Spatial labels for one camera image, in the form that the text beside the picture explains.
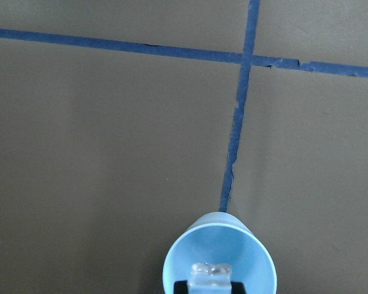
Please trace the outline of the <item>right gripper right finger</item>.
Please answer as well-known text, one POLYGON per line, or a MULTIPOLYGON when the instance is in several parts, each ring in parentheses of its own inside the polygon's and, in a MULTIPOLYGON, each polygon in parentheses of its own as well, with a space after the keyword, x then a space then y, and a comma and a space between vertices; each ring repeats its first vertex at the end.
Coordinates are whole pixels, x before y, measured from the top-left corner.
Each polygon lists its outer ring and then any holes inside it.
POLYGON ((246 294, 245 286, 242 282, 231 282, 231 294, 246 294))

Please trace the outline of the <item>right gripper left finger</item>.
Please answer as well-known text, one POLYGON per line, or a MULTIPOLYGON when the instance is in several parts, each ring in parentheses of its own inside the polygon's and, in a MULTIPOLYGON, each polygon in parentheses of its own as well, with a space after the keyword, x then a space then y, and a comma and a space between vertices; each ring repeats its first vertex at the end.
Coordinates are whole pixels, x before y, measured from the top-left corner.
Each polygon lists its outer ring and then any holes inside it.
POLYGON ((188 294, 188 281, 175 281, 174 294, 188 294))

